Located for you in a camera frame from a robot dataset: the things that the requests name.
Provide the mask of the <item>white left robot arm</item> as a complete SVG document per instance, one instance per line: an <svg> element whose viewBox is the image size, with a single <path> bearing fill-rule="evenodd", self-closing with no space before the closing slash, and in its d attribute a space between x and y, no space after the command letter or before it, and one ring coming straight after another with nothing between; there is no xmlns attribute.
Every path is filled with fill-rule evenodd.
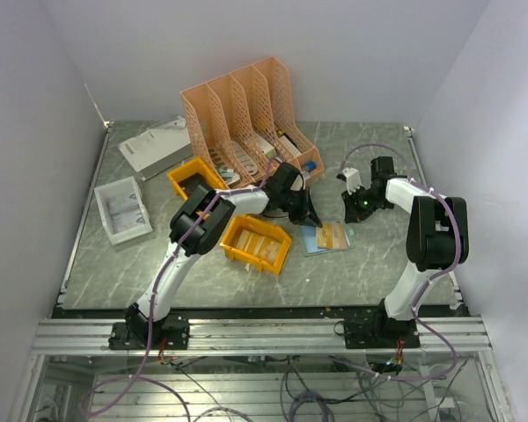
<svg viewBox="0 0 528 422"><path fill-rule="evenodd" d="M155 278L126 310L125 325L132 340L142 349L160 342L180 285L196 261L221 240L232 218L276 209L293 224L321 225L306 177L291 164L279 164L256 186L223 190L200 183L171 219L169 243Z"/></svg>

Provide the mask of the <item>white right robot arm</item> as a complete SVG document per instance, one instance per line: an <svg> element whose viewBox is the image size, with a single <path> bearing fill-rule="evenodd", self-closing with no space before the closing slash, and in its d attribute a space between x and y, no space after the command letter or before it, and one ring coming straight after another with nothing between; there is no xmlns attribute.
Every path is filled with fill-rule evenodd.
<svg viewBox="0 0 528 422"><path fill-rule="evenodd" d="M346 184L341 193L345 222L364 222L375 211L394 207L409 215L407 265L364 330L377 346L387 348L414 332L414 315L426 294L437 280L466 261L468 213L465 199L442 196L411 177L397 174L389 156L372 159L370 175L368 188L355 168L346 167L337 175Z"/></svg>

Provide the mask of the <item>gold patterned credit card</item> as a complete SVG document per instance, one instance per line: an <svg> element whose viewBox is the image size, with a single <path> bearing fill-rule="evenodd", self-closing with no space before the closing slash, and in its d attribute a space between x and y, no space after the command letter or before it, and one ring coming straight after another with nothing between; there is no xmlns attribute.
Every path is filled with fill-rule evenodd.
<svg viewBox="0 0 528 422"><path fill-rule="evenodd" d="M330 223L324 222L322 228L316 228L316 245L323 249L332 249L333 228Z"/></svg>

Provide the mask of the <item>gold striped credit card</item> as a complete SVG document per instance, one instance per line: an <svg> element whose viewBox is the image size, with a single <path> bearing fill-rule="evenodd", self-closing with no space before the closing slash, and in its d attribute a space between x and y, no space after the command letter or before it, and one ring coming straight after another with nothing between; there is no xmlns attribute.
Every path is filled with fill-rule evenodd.
<svg viewBox="0 0 528 422"><path fill-rule="evenodd" d="M336 250L346 250L348 248L345 226L341 222L332 224L332 247Z"/></svg>

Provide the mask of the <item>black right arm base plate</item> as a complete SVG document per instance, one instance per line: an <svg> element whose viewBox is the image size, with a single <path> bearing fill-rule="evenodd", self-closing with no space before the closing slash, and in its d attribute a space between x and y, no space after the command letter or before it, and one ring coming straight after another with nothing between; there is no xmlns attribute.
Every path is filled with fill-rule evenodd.
<svg viewBox="0 0 528 422"><path fill-rule="evenodd" d="M342 337L347 349L418 348L419 336L414 321L374 323L343 320L334 325L334 334Z"/></svg>

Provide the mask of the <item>yellow bin with cards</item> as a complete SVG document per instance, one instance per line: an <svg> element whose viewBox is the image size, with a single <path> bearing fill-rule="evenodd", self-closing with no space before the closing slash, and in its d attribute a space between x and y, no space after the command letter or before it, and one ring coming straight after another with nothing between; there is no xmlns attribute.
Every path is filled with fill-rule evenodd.
<svg viewBox="0 0 528 422"><path fill-rule="evenodd" d="M280 226L250 215L234 217L220 243L225 256L279 275L292 245L291 236Z"/></svg>

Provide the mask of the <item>yellow bin with black items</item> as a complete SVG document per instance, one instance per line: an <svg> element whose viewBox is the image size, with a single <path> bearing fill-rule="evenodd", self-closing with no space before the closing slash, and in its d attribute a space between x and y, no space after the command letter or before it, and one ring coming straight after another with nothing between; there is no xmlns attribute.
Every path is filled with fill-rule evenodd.
<svg viewBox="0 0 528 422"><path fill-rule="evenodd" d="M174 192L183 200L187 200L190 193L201 183L214 189L227 189L228 186L219 178L200 157L182 164L169 171L166 176L169 178Z"/></svg>

